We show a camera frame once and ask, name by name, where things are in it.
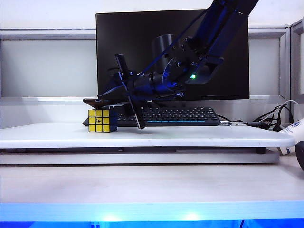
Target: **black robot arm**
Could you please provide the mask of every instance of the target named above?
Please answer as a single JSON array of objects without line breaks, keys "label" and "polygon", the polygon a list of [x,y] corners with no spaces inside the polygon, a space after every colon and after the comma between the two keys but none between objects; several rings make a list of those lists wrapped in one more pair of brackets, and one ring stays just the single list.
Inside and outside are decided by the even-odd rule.
[{"label": "black robot arm", "polygon": [[214,0],[191,38],[171,43],[161,55],[169,56],[163,70],[137,74],[129,70],[121,54],[115,55],[119,72],[113,75],[109,93],[123,91],[139,129],[145,127],[141,109],[147,101],[184,96],[186,84],[207,83],[224,59],[221,57],[247,20],[258,0]]}]

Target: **black keyboard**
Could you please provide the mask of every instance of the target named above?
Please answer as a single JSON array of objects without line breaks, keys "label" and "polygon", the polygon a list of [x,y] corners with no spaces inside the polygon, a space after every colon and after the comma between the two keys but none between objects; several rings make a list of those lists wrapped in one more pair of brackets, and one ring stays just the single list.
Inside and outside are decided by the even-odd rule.
[{"label": "black keyboard", "polygon": [[[147,126],[217,126],[219,118],[212,108],[149,108],[142,110]],[[118,117],[118,126],[137,126],[134,116]]]}]

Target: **rubik's cube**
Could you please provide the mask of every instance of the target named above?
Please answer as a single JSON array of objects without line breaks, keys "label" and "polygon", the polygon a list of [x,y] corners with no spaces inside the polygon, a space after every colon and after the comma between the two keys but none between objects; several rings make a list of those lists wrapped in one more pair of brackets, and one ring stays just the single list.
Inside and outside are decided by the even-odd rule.
[{"label": "rubik's cube", "polygon": [[89,132],[113,132],[117,130],[118,114],[112,110],[89,110]]}]

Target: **gray partition panel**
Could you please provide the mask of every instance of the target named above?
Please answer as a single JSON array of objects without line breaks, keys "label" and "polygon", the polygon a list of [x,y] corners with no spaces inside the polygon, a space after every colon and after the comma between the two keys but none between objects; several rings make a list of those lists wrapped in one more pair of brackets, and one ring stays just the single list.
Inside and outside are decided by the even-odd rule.
[{"label": "gray partition panel", "polygon": [[300,35],[300,94],[304,94],[304,33]]},{"label": "gray partition panel", "polygon": [[249,40],[250,95],[278,95],[280,39]]},{"label": "gray partition panel", "polygon": [[2,97],[96,96],[94,40],[1,41]]},{"label": "gray partition panel", "polygon": [[299,103],[304,103],[304,38],[303,22],[292,25],[291,28],[291,79],[293,99]]},{"label": "gray partition panel", "polygon": [[[2,38],[15,39],[15,33]],[[269,34],[249,39],[251,95],[281,95],[282,32]],[[41,35],[31,34],[18,38],[23,40],[1,41],[2,97],[96,96],[94,40],[34,40]]]}]

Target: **black monitor screen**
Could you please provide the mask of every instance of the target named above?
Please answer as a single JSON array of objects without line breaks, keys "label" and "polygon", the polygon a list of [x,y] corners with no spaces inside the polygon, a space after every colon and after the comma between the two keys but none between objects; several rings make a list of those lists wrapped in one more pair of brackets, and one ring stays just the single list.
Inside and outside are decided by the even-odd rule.
[{"label": "black monitor screen", "polygon": [[[180,34],[201,12],[190,9],[96,14],[98,94],[106,92],[104,86],[114,73],[111,69],[117,68],[115,54],[124,54],[128,68],[141,72],[153,61],[151,42],[160,35]],[[193,36],[200,22],[193,24],[185,37]],[[208,83],[187,85],[186,95],[178,100],[248,99],[247,21],[222,57],[224,63]]]}]

